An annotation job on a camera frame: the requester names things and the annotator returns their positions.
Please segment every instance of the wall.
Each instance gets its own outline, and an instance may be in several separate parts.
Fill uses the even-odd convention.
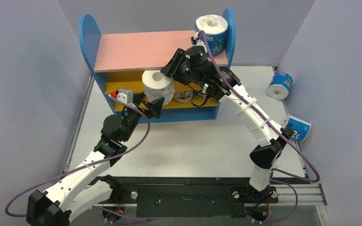
[[[103,34],[193,30],[199,16],[233,8],[234,65],[278,66],[314,0],[58,0],[74,31],[91,14]]]
[[[0,225],[25,225],[6,203],[63,169],[88,79],[56,1],[0,0]],[[27,198],[12,212],[25,213]]]
[[[362,1],[317,0],[279,71],[295,79],[289,111],[313,123],[301,148],[332,225],[362,225]]]

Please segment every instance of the pink shelf board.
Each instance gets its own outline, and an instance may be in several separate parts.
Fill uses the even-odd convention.
[[[191,47],[195,31],[103,34],[100,38],[95,72],[157,70],[164,67],[177,48]],[[225,52],[215,57],[227,66]]]

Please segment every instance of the tabletop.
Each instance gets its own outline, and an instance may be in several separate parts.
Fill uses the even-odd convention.
[[[277,123],[286,116],[284,104],[267,96],[272,67],[233,66],[261,108]],[[94,84],[79,130],[70,162],[77,167],[100,140],[103,120],[113,114],[97,84]],[[130,140],[132,147],[145,134],[147,124],[139,124]],[[102,175],[122,177],[251,177],[253,163],[249,158],[257,146],[247,127],[224,106],[216,120],[152,123],[146,140],[126,154]],[[286,146],[277,160],[279,169],[304,177],[299,155]],[[278,172],[274,177],[288,177]]]

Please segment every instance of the silver bolt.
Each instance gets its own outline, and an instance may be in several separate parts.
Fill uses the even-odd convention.
[[[138,192],[131,192],[131,198],[136,199],[138,197]]]

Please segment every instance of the purple cable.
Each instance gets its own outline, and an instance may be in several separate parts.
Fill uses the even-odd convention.
[[[287,219],[288,217],[290,217],[290,216],[296,211],[296,209],[297,209],[297,192],[296,192],[295,188],[294,188],[292,185],[288,184],[287,182],[283,182],[283,181],[279,181],[279,180],[274,180],[274,179],[271,179],[271,182],[276,183],[276,184],[283,184],[283,185],[286,185],[286,186],[290,187],[290,188],[294,191],[294,193],[295,193],[295,197],[296,197],[295,206],[294,206],[293,210],[292,210],[289,214],[287,214],[286,216],[284,216],[284,217],[282,217],[282,218],[279,218],[279,219],[275,219],[275,220],[262,221],[262,222],[261,222],[262,224],[271,224],[271,223],[276,223],[276,222],[280,222],[280,221],[282,221],[282,220],[285,220],[285,219]]]
[[[123,152],[123,153],[121,153],[121,154],[115,155],[115,156],[110,157],[110,158],[107,158],[107,159],[102,159],[102,160],[99,160],[99,161],[92,162],[92,163],[90,163],[90,164],[88,164],[88,165],[80,166],[80,167],[75,168],[75,169],[72,169],[72,170],[70,170],[70,171],[68,171],[68,172],[66,172],[66,173],[60,174],[59,176],[56,176],[56,177],[54,177],[54,178],[52,178],[52,179],[50,179],[50,180],[48,180],[48,181],[45,181],[45,182],[42,182],[42,183],[39,183],[39,184],[37,184],[37,185],[34,185],[34,186],[32,186],[32,187],[27,188],[26,190],[20,192],[18,195],[16,195],[15,197],[13,197],[13,198],[6,204],[5,213],[6,213],[7,215],[9,215],[9,216],[11,216],[11,217],[15,217],[15,218],[23,218],[23,217],[25,217],[25,214],[15,214],[15,213],[11,213],[11,212],[9,211],[10,205],[11,205],[16,199],[18,199],[20,196],[22,196],[23,194],[25,194],[25,193],[27,193],[27,192],[35,189],[35,188],[38,188],[38,187],[40,187],[40,186],[42,186],[42,185],[45,185],[45,184],[47,184],[47,183],[54,182],[55,180],[61,179],[62,177],[65,177],[65,176],[67,176],[67,175],[69,175],[69,174],[72,174],[72,173],[77,172],[77,171],[79,171],[79,170],[82,170],[82,169],[84,169],[84,168],[87,168],[87,167],[90,167],[90,166],[93,166],[93,165],[96,165],[96,164],[99,164],[99,163],[102,163],[102,162],[105,162],[105,161],[110,161],[110,160],[112,160],[112,159],[119,158],[119,157],[121,157],[121,156],[123,156],[123,155],[125,155],[125,154],[127,154],[127,153],[130,153],[132,150],[134,150],[134,149],[137,148],[140,144],[142,144],[142,142],[146,139],[146,137],[148,136],[148,133],[149,133],[149,131],[150,131],[150,121],[149,121],[148,117],[147,117],[144,113],[142,113],[140,110],[136,109],[135,107],[133,107],[133,106],[131,106],[131,105],[128,105],[128,104],[125,104],[125,103],[122,103],[122,102],[118,101],[117,99],[112,98],[111,95],[109,95],[109,97],[110,97],[110,99],[112,99],[113,101],[115,101],[115,102],[117,102],[117,103],[119,103],[119,104],[121,104],[121,105],[123,105],[123,106],[125,106],[125,107],[127,107],[127,108],[130,108],[130,109],[136,111],[138,114],[142,115],[142,117],[144,117],[144,118],[146,119],[146,122],[148,123],[148,128],[146,129],[146,133],[145,133],[145,135],[142,137],[142,139],[141,139],[134,147],[128,149],[126,152]]]
[[[116,213],[115,211],[106,209],[106,208],[101,207],[101,206],[93,206],[93,208],[98,209],[98,210],[103,210],[103,211],[109,212],[109,213],[114,214],[114,215],[117,215],[117,216],[119,216],[119,217],[121,217],[121,218],[125,218],[125,219],[129,219],[129,220],[135,221],[135,222],[126,222],[126,223],[116,223],[116,222],[113,222],[113,224],[116,224],[116,225],[132,225],[132,224],[137,224],[137,223],[149,223],[149,222],[151,221],[150,219],[141,220],[141,219],[131,218],[131,217],[128,217],[128,216],[125,216],[125,215]]]
[[[221,73],[220,71],[220,68],[219,66],[216,64],[215,60],[214,60],[214,57],[213,57],[213,54],[212,52],[210,51],[210,48],[209,48],[209,45],[207,43],[207,38],[206,38],[206,34],[205,32],[202,30],[199,32],[199,34],[202,34],[203,36],[203,39],[204,39],[204,43],[206,45],[206,48],[207,48],[207,52],[209,53],[209,56],[210,56],[210,59],[212,60],[212,63],[217,71],[217,73],[219,74],[220,78],[224,81],[224,83],[227,85],[227,87],[239,98],[241,99],[245,104],[249,104],[249,102],[247,100],[245,100],[228,82],[227,80],[225,79],[224,75]],[[250,106],[258,115],[260,115],[260,117],[263,119],[263,120],[267,120],[266,117],[264,116],[264,114],[259,111],[259,109],[257,109],[255,106],[251,105]],[[267,121],[267,125],[278,135],[280,136],[283,140],[285,140],[285,142],[287,142],[302,158],[303,160],[309,165],[309,167],[313,170],[314,174],[316,175],[316,179],[314,180],[310,180],[310,179],[307,179],[307,178],[303,178],[303,177],[299,177],[297,175],[294,175],[294,174],[291,174],[291,173],[287,173],[283,170],[280,170],[280,169],[274,169],[275,171],[278,171],[278,172],[281,172],[281,173],[284,173],[284,174],[287,174],[291,177],[294,177],[294,178],[297,178],[297,179],[300,179],[300,180],[303,180],[303,181],[306,181],[306,182],[319,182],[320,181],[320,174],[318,173],[318,171],[316,170],[316,168],[313,166],[313,164],[310,162],[310,160],[306,157],[306,155],[304,155],[300,150],[299,148],[296,147],[296,145],[294,145],[290,140],[288,140],[284,135],[282,135],[271,123],[270,121]]]

